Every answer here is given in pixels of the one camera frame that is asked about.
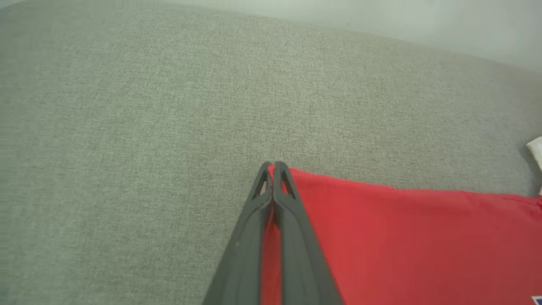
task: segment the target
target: red cloth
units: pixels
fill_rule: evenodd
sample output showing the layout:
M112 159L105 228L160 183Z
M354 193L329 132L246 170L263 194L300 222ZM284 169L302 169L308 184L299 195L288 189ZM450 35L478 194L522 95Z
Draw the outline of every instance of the red cloth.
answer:
M540 199L291 172L347 305L531 305L542 295ZM262 303L280 304L274 224L264 244Z

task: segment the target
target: gray textile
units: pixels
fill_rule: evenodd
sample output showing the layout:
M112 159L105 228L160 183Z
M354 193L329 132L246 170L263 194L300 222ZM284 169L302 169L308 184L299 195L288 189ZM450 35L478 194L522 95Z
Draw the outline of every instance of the gray textile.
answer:
M542 132L540 75L373 35L107 3L0 11L8 304L199 303L263 161L538 192L524 145Z

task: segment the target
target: red garment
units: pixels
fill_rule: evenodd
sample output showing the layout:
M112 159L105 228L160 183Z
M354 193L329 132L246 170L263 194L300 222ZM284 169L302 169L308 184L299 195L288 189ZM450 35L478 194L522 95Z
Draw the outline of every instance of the red garment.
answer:
M291 172L347 305L532 305L542 295L540 199ZM274 224L263 261L263 304L280 304Z

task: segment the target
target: white floor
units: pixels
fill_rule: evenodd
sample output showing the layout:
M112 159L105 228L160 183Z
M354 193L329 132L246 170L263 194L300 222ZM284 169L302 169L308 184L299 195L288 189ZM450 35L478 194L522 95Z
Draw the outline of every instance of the white floor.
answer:
M157 1L374 33L542 72L542 0Z

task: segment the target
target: blue and white patch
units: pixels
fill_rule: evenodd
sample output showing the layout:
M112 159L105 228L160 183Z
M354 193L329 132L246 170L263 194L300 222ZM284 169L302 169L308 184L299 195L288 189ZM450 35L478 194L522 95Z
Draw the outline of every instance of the blue and white patch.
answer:
M542 295L533 296L533 301L536 305L542 305Z

